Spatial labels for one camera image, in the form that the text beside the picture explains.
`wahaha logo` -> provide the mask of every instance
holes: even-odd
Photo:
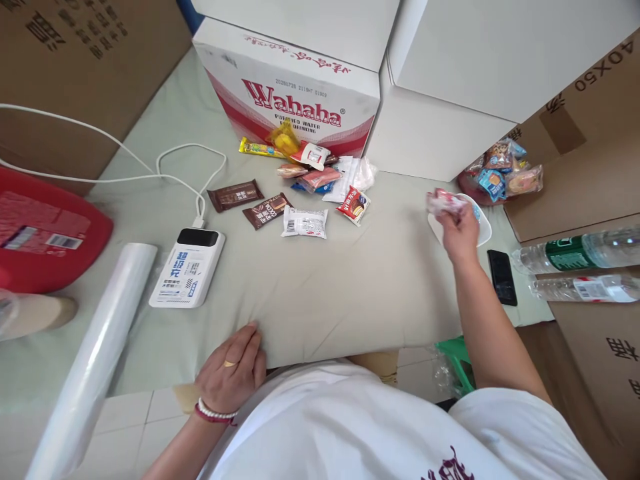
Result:
[[[291,95],[287,95],[286,99],[278,97],[273,94],[273,87],[267,86],[267,92],[265,93],[263,86],[260,83],[244,80],[247,90],[253,97],[256,105],[263,108],[272,109],[275,108],[278,111],[288,113],[290,115],[296,115],[298,117],[304,117],[311,120],[316,120],[322,123],[329,123],[339,127],[342,118],[336,112],[328,112],[322,108],[320,103],[315,105],[306,105],[304,103],[296,102]]]

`red bracelet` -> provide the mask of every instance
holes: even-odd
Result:
[[[197,403],[194,406],[194,412],[196,412],[196,414],[198,415],[198,417],[202,418],[203,420],[206,420],[210,423],[226,423],[227,425],[231,426],[231,427],[237,427],[238,424],[233,422],[233,419],[235,417],[231,417],[231,418],[218,418],[218,417],[210,417],[208,416],[206,413],[204,413],[202,410],[200,410],[200,405],[198,405]]]

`tile floor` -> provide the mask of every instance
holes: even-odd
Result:
[[[446,400],[433,381],[428,349],[400,350],[399,388],[432,402]],[[42,434],[48,411],[0,416],[0,477],[22,480]],[[84,462],[71,480],[136,480],[182,428],[171,389],[134,393],[105,402]]]

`green stool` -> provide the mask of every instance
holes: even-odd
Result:
[[[438,342],[435,347],[444,353],[453,365],[453,370],[459,382],[456,389],[460,390],[460,398],[475,390],[475,379],[469,360],[469,352],[465,345],[465,338],[460,336],[452,340]]]

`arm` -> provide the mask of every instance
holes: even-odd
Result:
[[[251,322],[216,348],[205,362],[195,382],[209,410],[233,413],[262,385],[267,360],[259,349],[261,340],[255,322]],[[225,366],[225,361],[233,365]],[[211,423],[191,414],[143,480],[197,478],[226,429],[226,423]]]
[[[478,388],[524,390],[551,403],[540,375],[478,262],[478,222],[468,205],[443,214],[443,244],[453,264],[462,330]]]

